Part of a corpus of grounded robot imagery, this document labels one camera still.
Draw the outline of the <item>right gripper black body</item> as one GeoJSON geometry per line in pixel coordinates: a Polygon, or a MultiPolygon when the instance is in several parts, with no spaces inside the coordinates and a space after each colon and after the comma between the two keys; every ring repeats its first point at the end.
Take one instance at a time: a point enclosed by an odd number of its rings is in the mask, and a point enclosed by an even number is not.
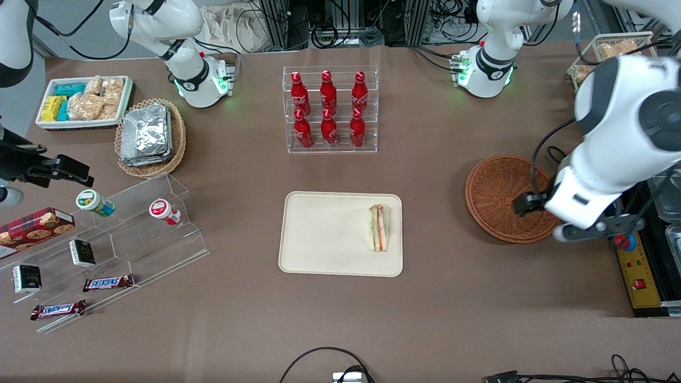
{"type": "Polygon", "coordinates": [[[8,182],[22,182],[47,188],[54,179],[58,180],[53,168],[47,165],[49,159],[42,156],[46,147],[35,146],[9,129],[1,129],[1,178],[8,182]]]}

